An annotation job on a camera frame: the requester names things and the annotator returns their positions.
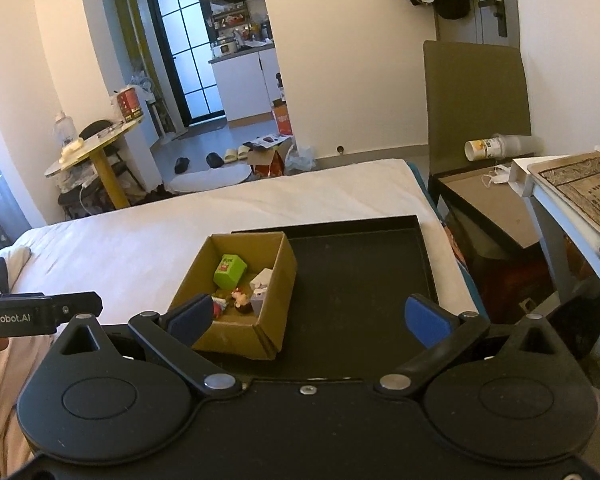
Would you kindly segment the brown haired doll figurine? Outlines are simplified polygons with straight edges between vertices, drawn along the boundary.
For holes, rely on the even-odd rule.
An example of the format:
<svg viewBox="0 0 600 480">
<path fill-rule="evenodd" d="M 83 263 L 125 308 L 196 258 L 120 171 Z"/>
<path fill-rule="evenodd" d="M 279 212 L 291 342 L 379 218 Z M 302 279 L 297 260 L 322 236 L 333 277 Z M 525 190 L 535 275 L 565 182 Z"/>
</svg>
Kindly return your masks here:
<svg viewBox="0 0 600 480">
<path fill-rule="evenodd" d="M 240 288 L 235 288 L 232 291 L 232 298 L 234 308 L 240 314 L 248 314 L 252 311 L 250 296 L 246 292 L 243 292 Z"/>
</svg>

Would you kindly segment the white wall charger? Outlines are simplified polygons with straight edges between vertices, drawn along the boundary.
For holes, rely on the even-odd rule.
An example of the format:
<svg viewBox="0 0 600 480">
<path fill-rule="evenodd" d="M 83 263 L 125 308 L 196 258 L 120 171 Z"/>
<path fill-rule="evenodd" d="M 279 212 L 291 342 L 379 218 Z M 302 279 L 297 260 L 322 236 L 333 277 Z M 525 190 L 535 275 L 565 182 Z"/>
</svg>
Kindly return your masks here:
<svg viewBox="0 0 600 480">
<path fill-rule="evenodd" d="M 249 286 L 253 292 L 264 292 L 270 286 L 271 280 L 273 276 L 273 270 L 270 268 L 265 268 L 260 271 L 250 282 Z"/>
</svg>

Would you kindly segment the pink plush figurine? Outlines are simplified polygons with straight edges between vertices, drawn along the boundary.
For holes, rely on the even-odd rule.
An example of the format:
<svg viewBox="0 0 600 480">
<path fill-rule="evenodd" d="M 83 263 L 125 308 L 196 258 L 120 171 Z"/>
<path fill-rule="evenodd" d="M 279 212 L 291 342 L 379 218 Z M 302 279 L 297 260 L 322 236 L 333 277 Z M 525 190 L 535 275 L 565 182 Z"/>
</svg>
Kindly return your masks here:
<svg viewBox="0 0 600 480">
<path fill-rule="evenodd" d="M 212 315 L 218 320 L 225 312 L 228 302 L 225 298 L 212 296 Z"/>
</svg>

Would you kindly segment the lavender rectangular block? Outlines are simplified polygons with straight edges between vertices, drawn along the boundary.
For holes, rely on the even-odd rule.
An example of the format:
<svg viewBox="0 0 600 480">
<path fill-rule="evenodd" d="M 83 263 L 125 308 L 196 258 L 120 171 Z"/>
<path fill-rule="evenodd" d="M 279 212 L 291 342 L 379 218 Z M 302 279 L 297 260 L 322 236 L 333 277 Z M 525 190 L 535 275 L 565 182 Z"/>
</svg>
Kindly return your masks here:
<svg viewBox="0 0 600 480">
<path fill-rule="evenodd" d="M 253 313 L 257 316 L 260 315 L 262 307 L 264 305 L 265 302 L 265 298 L 266 298 L 266 290 L 265 289 L 256 289 L 251 297 L 250 297 L 250 304 L 253 310 Z"/>
</svg>

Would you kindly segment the green cube box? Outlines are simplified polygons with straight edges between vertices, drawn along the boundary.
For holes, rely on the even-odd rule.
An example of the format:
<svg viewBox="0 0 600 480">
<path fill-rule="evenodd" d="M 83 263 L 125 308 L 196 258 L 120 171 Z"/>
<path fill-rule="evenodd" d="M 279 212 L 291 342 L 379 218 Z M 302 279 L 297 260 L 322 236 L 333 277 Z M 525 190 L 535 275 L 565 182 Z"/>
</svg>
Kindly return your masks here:
<svg viewBox="0 0 600 480">
<path fill-rule="evenodd" d="M 213 273 L 214 284 L 220 289 L 234 289 L 247 268 L 247 263 L 238 255 L 222 255 Z"/>
</svg>

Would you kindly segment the white face mask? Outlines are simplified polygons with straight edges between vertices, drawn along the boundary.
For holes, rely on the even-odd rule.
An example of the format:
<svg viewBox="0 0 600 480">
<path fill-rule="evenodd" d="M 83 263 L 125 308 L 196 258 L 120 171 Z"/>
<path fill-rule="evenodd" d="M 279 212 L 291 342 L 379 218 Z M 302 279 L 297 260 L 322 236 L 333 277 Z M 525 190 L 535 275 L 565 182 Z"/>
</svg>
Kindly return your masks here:
<svg viewBox="0 0 600 480">
<path fill-rule="evenodd" d="M 486 188 L 495 185 L 504 185 L 509 182 L 510 168 L 506 165 L 496 165 L 492 167 L 487 174 L 480 177 L 480 181 Z"/>
</svg>

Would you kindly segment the black slipper left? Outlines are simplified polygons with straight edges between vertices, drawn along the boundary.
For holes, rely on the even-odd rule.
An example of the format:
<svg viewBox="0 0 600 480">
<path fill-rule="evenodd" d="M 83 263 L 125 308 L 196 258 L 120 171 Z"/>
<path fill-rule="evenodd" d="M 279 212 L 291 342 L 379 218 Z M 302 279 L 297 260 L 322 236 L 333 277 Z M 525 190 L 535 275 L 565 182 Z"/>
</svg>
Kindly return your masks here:
<svg viewBox="0 0 600 480">
<path fill-rule="evenodd" d="M 179 157 L 174 165 L 174 174 L 185 174 L 189 167 L 189 159 L 187 157 Z"/>
</svg>

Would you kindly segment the black slipper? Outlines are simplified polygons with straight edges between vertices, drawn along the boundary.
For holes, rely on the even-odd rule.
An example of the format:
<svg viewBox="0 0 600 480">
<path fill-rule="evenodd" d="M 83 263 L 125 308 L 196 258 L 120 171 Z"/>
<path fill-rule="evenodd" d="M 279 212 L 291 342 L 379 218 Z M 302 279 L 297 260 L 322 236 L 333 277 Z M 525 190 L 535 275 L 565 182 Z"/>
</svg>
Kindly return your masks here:
<svg viewBox="0 0 600 480">
<path fill-rule="evenodd" d="M 187 157 L 179 157 L 174 165 L 174 174 L 185 174 L 189 167 L 189 159 Z"/>
<path fill-rule="evenodd" d="M 206 162 L 211 169 L 218 169 L 224 166 L 225 162 L 222 157 L 215 152 L 209 153 L 206 156 Z"/>
</svg>

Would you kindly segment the black slipper right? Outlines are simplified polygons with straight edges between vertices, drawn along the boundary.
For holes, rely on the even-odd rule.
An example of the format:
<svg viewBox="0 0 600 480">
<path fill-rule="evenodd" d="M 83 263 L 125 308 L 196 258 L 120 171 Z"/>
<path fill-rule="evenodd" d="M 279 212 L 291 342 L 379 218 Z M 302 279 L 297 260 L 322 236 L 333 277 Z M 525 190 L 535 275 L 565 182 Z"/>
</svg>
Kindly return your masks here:
<svg viewBox="0 0 600 480">
<path fill-rule="evenodd" d="M 225 162 L 222 157 L 215 152 L 209 153 L 206 156 L 206 162 L 211 169 L 218 169 L 224 166 Z"/>
</svg>

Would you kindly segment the round gold top table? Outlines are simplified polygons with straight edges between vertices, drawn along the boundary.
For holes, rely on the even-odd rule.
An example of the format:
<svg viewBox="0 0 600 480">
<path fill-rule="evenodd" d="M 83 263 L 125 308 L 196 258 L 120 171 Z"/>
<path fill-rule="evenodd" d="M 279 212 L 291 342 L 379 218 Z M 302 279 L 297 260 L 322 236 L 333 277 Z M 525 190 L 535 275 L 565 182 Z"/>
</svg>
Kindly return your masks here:
<svg viewBox="0 0 600 480">
<path fill-rule="evenodd" d="M 63 171 L 68 171 L 88 160 L 102 182 L 112 206 L 116 209 L 129 207 L 130 202 L 118 182 L 114 167 L 108 160 L 106 148 L 125 136 L 142 121 L 143 118 L 137 117 L 130 122 L 110 122 L 108 119 L 92 122 L 81 132 L 80 146 L 73 151 L 61 154 L 60 159 L 57 159 L 45 170 L 44 177 L 56 177 Z"/>
</svg>

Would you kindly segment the beige slippers pair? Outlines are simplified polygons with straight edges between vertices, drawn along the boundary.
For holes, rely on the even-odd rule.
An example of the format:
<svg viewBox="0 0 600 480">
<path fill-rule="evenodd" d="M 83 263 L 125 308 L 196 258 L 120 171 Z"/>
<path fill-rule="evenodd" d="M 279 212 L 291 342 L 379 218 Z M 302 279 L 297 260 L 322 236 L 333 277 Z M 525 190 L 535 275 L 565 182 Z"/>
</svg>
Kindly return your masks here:
<svg viewBox="0 0 600 480">
<path fill-rule="evenodd" d="M 248 159 L 251 146 L 242 144 L 238 148 L 228 148 L 225 151 L 223 160 L 226 164 L 232 164 L 233 162 L 243 162 Z"/>
</svg>

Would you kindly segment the white desk with mat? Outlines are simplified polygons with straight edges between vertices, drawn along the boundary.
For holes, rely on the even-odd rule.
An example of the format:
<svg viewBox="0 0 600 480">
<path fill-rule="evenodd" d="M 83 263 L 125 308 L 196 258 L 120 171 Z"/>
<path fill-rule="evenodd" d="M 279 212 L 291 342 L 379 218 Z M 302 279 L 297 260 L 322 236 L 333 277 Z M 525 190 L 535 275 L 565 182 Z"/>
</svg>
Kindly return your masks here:
<svg viewBox="0 0 600 480">
<path fill-rule="evenodd" d="M 542 167 L 565 160 L 564 156 L 518 157 L 512 161 L 509 173 L 509 186 L 527 206 L 562 302 L 572 299 L 584 287 L 569 270 L 566 238 L 577 247 L 600 282 L 600 229 L 539 175 Z"/>
</svg>

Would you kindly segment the white plastic bag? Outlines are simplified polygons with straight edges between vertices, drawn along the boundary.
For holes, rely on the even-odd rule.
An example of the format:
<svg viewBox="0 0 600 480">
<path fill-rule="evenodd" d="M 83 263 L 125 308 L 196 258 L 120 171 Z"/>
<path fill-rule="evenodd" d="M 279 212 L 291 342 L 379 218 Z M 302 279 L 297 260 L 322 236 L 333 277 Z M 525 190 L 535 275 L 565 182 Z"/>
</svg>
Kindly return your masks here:
<svg viewBox="0 0 600 480">
<path fill-rule="evenodd" d="M 285 174 L 301 174 L 312 171 L 316 167 L 313 148 L 298 148 L 294 145 L 285 158 Z"/>
</svg>

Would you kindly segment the white kitchen cabinet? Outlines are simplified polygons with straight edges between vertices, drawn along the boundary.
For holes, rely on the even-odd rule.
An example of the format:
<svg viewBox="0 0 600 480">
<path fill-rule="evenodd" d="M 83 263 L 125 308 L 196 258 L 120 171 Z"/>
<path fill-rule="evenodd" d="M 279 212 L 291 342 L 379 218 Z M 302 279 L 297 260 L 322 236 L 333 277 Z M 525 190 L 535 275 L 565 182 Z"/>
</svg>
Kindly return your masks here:
<svg viewBox="0 0 600 480">
<path fill-rule="evenodd" d="M 210 66 L 229 122 L 273 117 L 273 102 L 282 97 L 276 77 L 280 69 L 273 46 L 215 58 Z"/>
</svg>

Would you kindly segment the black glass door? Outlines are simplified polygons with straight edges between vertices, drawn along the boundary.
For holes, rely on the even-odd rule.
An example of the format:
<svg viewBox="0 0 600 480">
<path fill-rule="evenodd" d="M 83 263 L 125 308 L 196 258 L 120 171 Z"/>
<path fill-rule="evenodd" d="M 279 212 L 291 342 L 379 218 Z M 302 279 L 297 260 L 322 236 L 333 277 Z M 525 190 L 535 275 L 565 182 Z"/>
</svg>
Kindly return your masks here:
<svg viewBox="0 0 600 480">
<path fill-rule="evenodd" d="M 222 117 L 213 52 L 200 0 L 147 0 L 166 76 L 183 125 Z"/>
</svg>

